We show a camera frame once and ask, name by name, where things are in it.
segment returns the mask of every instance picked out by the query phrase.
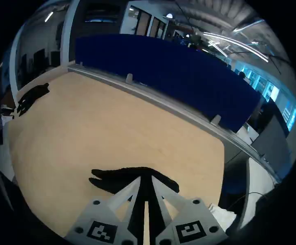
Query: white desk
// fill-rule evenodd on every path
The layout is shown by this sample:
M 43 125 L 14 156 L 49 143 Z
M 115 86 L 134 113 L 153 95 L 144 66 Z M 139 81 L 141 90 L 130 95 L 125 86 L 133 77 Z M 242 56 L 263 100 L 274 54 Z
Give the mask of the white desk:
M 252 158 L 247 162 L 247 192 L 239 221 L 239 228 L 244 227 L 255 216 L 256 203 L 266 194 L 274 189 L 275 180 L 271 178 L 268 172 Z

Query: blue partition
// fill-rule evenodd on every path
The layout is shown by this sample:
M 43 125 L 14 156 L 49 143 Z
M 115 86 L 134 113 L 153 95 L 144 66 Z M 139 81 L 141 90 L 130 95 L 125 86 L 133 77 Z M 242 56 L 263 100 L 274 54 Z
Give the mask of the blue partition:
M 148 85 L 237 132 L 258 104 L 257 93 L 219 59 L 146 36 L 112 34 L 76 40 L 76 63 Z

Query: light wood surface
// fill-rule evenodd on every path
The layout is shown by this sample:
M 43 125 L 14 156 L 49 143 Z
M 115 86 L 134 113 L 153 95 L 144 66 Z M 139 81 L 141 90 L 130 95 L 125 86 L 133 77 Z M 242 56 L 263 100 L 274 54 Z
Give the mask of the light wood surface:
M 140 98 L 76 73 L 9 123 L 19 187 L 36 216 L 65 236 L 93 196 L 91 169 L 151 167 L 186 198 L 218 204 L 224 146 L 198 127 Z

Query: black glove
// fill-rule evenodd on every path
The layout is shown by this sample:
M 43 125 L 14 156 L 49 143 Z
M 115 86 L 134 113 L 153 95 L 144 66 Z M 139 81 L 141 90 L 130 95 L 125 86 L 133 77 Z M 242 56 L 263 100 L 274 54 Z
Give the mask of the black glove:
M 26 92 L 18 102 L 17 113 L 20 112 L 20 116 L 23 115 L 37 99 L 49 93 L 48 86 L 49 84 L 45 83 L 44 85 L 35 86 Z
M 100 178 L 89 178 L 89 181 L 100 189 L 116 194 L 139 176 L 141 177 L 141 186 L 151 182 L 151 176 L 154 176 L 160 182 L 179 193 L 179 185 L 160 172 L 149 167 L 129 167 L 118 170 L 99 170 L 93 169 L 91 173 Z M 151 186 L 145 188 L 143 194 L 151 194 Z

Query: fluorescent light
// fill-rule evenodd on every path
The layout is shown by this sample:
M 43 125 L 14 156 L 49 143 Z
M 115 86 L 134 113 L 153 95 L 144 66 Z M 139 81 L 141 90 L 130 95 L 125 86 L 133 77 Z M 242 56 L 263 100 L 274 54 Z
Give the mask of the fluorescent light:
M 214 44 L 220 44 L 221 42 L 215 42 Z M 212 44 L 208 45 L 208 47 L 212 46 Z
M 54 12 L 50 12 L 49 15 L 47 16 L 47 18 L 45 19 L 45 22 L 47 22 L 49 20 L 49 18 L 53 15 Z
M 214 43 L 212 43 L 211 41 L 208 41 L 209 44 L 211 44 L 214 48 L 216 48 L 222 55 L 224 55 L 225 57 L 227 57 L 227 54 L 224 53 L 219 47 L 217 47 Z
M 221 40 L 224 40 L 224 41 L 227 41 L 227 42 L 231 42 L 233 44 L 236 44 L 252 53 L 254 53 L 255 55 L 257 55 L 258 57 L 260 57 L 261 59 L 265 60 L 266 62 L 268 62 L 268 57 L 264 54 L 261 54 L 258 50 L 256 49 L 253 49 L 241 42 L 238 42 L 237 40 L 234 40 L 234 39 L 231 39 L 231 38 L 226 38 L 226 37 L 223 37 L 223 36 L 220 36 L 220 35 L 217 35 L 217 34 L 208 34 L 208 33 L 204 33 L 205 36 L 209 36 L 209 37 L 213 37 L 213 38 L 219 38 Z
M 228 37 L 226 37 L 226 36 L 222 36 L 222 35 L 218 35 L 218 34 L 210 33 L 210 32 L 204 32 L 204 35 L 205 35 L 205 34 L 211 34 L 211 35 L 214 35 L 214 36 L 217 36 L 217 37 L 225 38 L 226 41 L 228 41 L 228 42 L 230 42 L 229 40 L 234 41 L 234 42 L 236 42 L 235 44 L 237 44 L 238 46 L 240 46 L 239 44 L 241 44 L 241 45 L 245 46 L 245 47 L 248 48 L 248 49 L 252 49 L 252 50 L 254 50 L 256 53 L 260 54 L 260 55 L 263 56 L 265 59 L 268 59 L 268 57 L 267 57 L 266 55 L 264 55 L 263 53 L 259 52 L 258 50 L 254 49 L 254 48 L 252 48 L 252 47 L 250 47 L 250 46 L 248 46 L 248 45 L 245 44 L 245 43 L 239 42 L 238 40 L 235 40 L 235 39 L 232 39 L 232 38 L 228 38 Z

